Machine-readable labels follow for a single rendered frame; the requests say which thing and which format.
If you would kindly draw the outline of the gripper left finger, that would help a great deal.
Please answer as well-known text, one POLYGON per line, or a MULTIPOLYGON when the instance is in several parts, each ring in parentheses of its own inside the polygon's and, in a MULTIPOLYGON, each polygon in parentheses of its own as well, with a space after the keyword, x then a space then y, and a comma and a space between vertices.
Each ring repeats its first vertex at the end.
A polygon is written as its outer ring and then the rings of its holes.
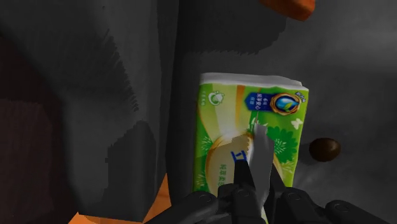
POLYGON ((217 196, 193 192, 145 224, 263 224, 248 162, 236 161, 233 183, 217 196))

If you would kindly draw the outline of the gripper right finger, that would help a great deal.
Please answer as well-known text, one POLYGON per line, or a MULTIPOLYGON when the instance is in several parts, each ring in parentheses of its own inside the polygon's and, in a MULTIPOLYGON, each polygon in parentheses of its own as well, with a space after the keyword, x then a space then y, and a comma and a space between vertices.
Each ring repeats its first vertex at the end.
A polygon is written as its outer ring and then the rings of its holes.
POLYGON ((273 165, 264 203, 268 224, 390 224, 343 200, 317 205, 303 190, 284 185, 273 165))

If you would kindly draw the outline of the grey metal blade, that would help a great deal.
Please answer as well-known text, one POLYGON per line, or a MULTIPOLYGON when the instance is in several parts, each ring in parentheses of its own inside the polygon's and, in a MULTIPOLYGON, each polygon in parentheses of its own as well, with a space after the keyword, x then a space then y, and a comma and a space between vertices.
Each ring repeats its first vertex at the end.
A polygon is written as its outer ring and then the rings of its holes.
POLYGON ((274 142, 268 137, 266 126, 256 123, 253 130, 253 147, 248 156, 248 164, 256 188, 258 207, 262 208, 269 193, 274 142))

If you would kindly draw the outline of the brown round ball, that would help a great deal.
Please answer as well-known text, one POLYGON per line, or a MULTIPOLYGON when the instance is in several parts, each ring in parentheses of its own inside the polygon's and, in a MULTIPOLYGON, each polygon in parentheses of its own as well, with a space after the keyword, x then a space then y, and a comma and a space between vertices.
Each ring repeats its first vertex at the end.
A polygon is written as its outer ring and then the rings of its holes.
POLYGON ((311 157, 318 162, 332 161, 340 152, 340 143, 331 138, 318 138, 309 144, 309 153, 311 157))

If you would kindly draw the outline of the green tissue pack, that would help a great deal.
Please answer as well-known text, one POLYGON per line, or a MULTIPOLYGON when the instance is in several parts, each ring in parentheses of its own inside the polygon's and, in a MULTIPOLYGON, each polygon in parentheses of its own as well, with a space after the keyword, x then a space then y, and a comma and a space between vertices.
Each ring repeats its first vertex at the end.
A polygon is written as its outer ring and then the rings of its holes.
POLYGON ((234 162, 250 160, 254 126, 267 128, 273 163, 291 187, 309 89, 282 76, 204 73, 200 79, 193 168, 194 191, 214 195, 232 183, 234 162))

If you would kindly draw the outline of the orange block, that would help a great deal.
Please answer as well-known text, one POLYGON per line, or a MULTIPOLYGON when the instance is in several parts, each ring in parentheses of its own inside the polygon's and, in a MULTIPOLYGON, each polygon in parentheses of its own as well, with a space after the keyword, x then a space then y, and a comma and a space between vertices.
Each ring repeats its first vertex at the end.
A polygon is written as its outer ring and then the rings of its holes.
POLYGON ((316 7, 316 0, 259 0, 264 6, 286 17, 306 21, 316 7))

